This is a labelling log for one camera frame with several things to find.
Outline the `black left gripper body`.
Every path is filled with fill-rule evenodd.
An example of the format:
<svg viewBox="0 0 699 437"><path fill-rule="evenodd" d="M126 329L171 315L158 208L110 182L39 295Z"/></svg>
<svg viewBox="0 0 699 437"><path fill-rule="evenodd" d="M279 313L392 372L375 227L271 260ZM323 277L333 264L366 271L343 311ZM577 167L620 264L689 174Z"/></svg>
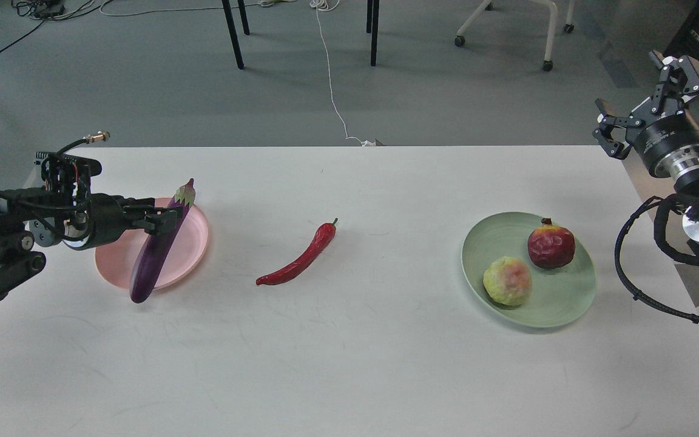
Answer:
<svg viewBox="0 0 699 437"><path fill-rule="evenodd" d="M127 208L137 204L133 197L92 194L85 210L70 213L64 221L61 241L75 251L113 243L133 228L134 217Z"/></svg>

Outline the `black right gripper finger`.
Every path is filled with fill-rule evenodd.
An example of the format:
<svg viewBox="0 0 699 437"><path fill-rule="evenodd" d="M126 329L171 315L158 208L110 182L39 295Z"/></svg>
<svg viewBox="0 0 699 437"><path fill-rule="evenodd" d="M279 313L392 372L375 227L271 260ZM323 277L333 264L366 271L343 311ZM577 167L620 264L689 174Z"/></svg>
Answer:
<svg viewBox="0 0 699 437"><path fill-rule="evenodd" d="M666 117L687 110L689 103L699 97L699 61L688 55L666 57L657 50L651 50L649 58L660 72L649 112Z"/></svg>
<svg viewBox="0 0 699 437"><path fill-rule="evenodd" d="M599 111L597 127L592 135L602 147L606 155L616 160L625 160L630 153L633 140L619 141L613 137L613 131L623 129L626 133L631 130L640 130L646 127L646 121L638 117L618 117L610 103L602 98L595 99L595 105Z"/></svg>

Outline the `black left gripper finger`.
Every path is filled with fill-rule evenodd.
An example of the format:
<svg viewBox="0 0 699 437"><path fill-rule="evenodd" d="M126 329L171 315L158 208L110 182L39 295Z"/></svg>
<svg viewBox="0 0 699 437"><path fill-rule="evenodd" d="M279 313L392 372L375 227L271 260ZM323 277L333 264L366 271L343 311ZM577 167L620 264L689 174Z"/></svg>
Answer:
<svg viewBox="0 0 699 437"><path fill-rule="evenodd" d="M177 232L183 223L183 207L155 207L140 205L134 207L134 229L143 229L149 235L166 235Z"/></svg>

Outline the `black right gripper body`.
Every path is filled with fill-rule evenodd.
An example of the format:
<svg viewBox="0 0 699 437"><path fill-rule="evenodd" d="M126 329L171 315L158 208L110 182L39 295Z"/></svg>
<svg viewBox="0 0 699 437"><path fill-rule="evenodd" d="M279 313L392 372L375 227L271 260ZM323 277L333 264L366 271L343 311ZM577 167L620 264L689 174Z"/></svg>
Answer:
<svg viewBox="0 0 699 437"><path fill-rule="evenodd" d="M699 167L699 125L688 112L651 122L632 146L654 178L679 178L688 167Z"/></svg>

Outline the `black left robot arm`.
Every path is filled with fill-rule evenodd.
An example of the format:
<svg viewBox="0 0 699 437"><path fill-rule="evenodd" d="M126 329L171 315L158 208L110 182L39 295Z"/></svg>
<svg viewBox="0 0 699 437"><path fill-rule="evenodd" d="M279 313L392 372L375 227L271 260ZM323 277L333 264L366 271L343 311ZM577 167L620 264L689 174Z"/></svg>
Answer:
<svg viewBox="0 0 699 437"><path fill-rule="evenodd" d="M152 197L92 193L91 179L100 174L101 164L69 151L108 138L108 132L97 132L56 152L38 152L42 185L0 191L0 300L44 270L46 256L35 246L64 243L85 251L134 229L148 238L144 260L134 268L131 296L134 302L147 299L194 204L194 180L180 186L166 207L157 207Z"/></svg>

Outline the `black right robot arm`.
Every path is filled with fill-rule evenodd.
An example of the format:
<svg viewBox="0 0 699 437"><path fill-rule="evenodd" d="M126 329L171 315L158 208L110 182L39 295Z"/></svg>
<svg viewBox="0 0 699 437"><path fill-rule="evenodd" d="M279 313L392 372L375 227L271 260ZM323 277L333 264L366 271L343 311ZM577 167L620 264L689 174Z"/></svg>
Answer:
<svg viewBox="0 0 699 437"><path fill-rule="evenodd" d="M699 97L699 61L687 55L649 58L658 71L653 92L626 116L616 115L608 102L596 100L598 124L592 135L606 155L624 160L634 152L649 176L670 178L674 193L649 197L630 215L614 245L614 266L632 298L660 312L699 324L699 315L669 307L641 291L625 274L621 251L635 221L655 210L653 240L671 260L699 266L699 125L690 103Z"/></svg>

